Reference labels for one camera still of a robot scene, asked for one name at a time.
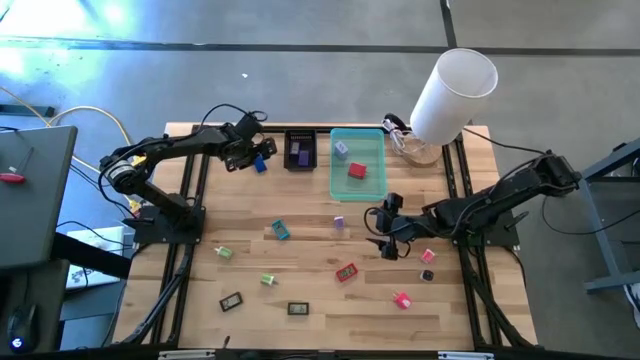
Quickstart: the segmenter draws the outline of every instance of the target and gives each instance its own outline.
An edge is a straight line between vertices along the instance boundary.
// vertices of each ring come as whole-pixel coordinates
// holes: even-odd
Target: red cube
[[[351,165],[349,165],[349,176],[362,180],[365,175],[367,175],[366,165],[358,163],[351,163]]]

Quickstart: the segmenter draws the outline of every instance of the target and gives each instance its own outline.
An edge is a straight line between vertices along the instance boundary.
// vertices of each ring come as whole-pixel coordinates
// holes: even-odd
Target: transparent teal bin
[[[348,154],[341,160],[335,144],[342,141]],[[331,130],[329,160],[329,192],[341,201],[378,201],[387,194],[387,173],[384,165],[384,133],[377,129]],[[367,166],[364,179],[349,176],[349,165],[357,162]]]

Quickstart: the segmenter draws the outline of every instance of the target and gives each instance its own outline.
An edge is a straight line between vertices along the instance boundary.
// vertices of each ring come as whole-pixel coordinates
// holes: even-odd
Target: gray floor
[[[59,1],[55,7],[40,1],[39,15],[29,9],[33,2],[16,2],[0,23],[0,35],[189,43],[446,44],[437,0]],[[636,1],[451,3],[461,46],[640,47]],[[437,54],[5,47],[0,48],[0,83],[33,104],[61,110],[75,105],[103,107],[124,122],[133,139],[140,140],[160,134],[168,121],[197,121],[220,102],[265,110],[273,121],[376,123],[390,111],[407,119],[437,58]],[[614,146],[640,135],[640,57],[491,59],[500,83],[474,122],[489,125],[495,139],[551,148],[567,156],[576,169],[584,169]],[[8,100],[0,95],[0,101]],[[221,111],[215,119],[235,121],[238,115]],[[123,145],[117,129],[97,114],[77,113],[64,122],[79,127],[76,152],[94,164]],[[41,125],[29,118],[8,117],[0,124]],[[530,158],[514,150],[495,151],[502,173]],[[637,357],[640,331],[621,292],[588,296],[582,289],[583,281],[604,274],[595,238],[551,232],[540,220],[540,202],[534,199],[518,209],[531,214],[518,230],[540,344]],[[588,228],[576,196],[551,199],[547,210],[557,227]],[[118,215],[93,188],[70,176],[61,221],[109,226]],[[105,306],[116,297],[117,291],[105,297]],[[87,321],[103,326],[94,327],[94,340],[77,336],[69,326],[65,347],[99,344],[107,322]]]

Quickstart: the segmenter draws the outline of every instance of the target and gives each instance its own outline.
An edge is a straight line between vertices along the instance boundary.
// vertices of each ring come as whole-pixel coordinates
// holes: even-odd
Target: computer mouse
[[[38,308],[36,304],[16,307],[7,326],[9,348],[16,354],[33,351],[38,346]]]

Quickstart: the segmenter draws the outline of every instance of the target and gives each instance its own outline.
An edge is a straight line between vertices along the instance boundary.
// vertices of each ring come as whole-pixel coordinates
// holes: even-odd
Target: wooden table
[[[183,135],[192,126],[169,123],[166,132]],[[472,129],[488,135],[484,126]],[[463,134],[473,188],[494,184],[498,173],[491,144]],[[472,349],[460,262],[451,243],[420,239],[408,258],[381,259],[377,248],[365,240],[370,234],[362,217],[372,204],[341,203],[329,195],[329,135],[318,135],[318,167],[304,173],[283,168],[284,136],[271,136],[280,153],[267,161],[264,174],[257,175],[252,168],[228,173],[217,159],[210,162],[203,202],[205,233],[196,247],[180,347],[220,347],[230,335],[231,348]],[[418,214],[423,205],[448,198],[442,158],[433,167],[414,168],[391,151],[388,139],[386,147],[388,191],[404,197],[402,213]],[[453,147],[452,151],[459,175]],[[197,174],[198,158],[195,164]],[[164,161],[156,169],[154,183],[167,192],[179,192],[183,169],[184,159]],[[334,229],[337,215],[345,218],[343,231]],[[291,232],[289,240],[274,235],[271,223],[277,219]],[[231,260],[216,255],[214,249],[221,245],[234,251]],[[427,247],[437,253],[429,266],[418,259]],[[166,245],[151,245],[133,261],[114,340],[130,334],[155,302],[166,251]],[[502,248],[488,248],[487,261],[496,301],[522,335],[535,343],[518,264]],[[335,271],[351,262],[360,272],[339,283]],[[435,273],[431,283],[418,277],[427,268]],[[275,275],[279,284],[261,285],[262,273]],[[223,313],[218,300],[236,291],[244,304]],[[413,305],[399,309],[392,302],[394,291],[407,292]],[[290,301],[309,302],[311,314],[288,316]],[[484,306],[479,308],[483,334],[489,339]],[[165,333],[171,315],[169,310]]]

